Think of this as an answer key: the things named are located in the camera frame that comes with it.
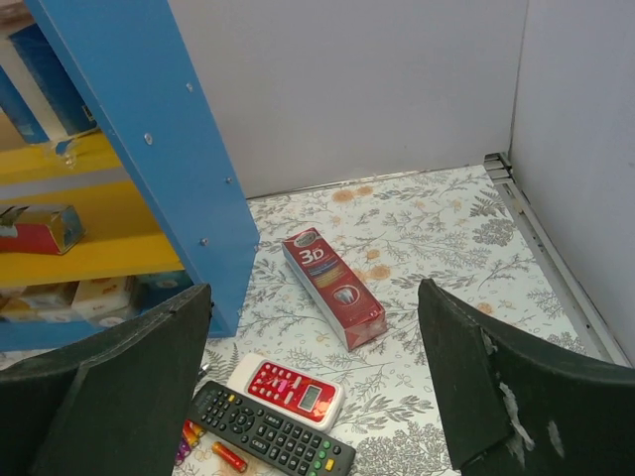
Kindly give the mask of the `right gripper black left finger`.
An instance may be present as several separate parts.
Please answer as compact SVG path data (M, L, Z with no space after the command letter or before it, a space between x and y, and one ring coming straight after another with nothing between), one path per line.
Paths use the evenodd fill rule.
M211 309L194 285L2 370L2 474L172 474Z

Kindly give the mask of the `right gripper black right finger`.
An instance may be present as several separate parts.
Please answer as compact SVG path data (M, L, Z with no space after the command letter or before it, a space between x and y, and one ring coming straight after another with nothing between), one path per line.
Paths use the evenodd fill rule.
M418 316L462 475L631 475L634 371L491 317L431 279Z

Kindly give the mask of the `red yellow battery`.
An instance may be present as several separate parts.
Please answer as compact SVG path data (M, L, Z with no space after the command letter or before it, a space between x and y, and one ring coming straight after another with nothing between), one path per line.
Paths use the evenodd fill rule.
M247 462L220 441L214 442L211 446L211 450L236 472L244 473L247 470Z

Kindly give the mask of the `white and red remote control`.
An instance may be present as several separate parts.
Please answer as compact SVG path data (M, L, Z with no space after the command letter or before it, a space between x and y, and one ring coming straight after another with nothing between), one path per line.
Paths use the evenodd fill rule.
M333 428L345 400L340 384L255 353L238 363L226 386L323 432Z

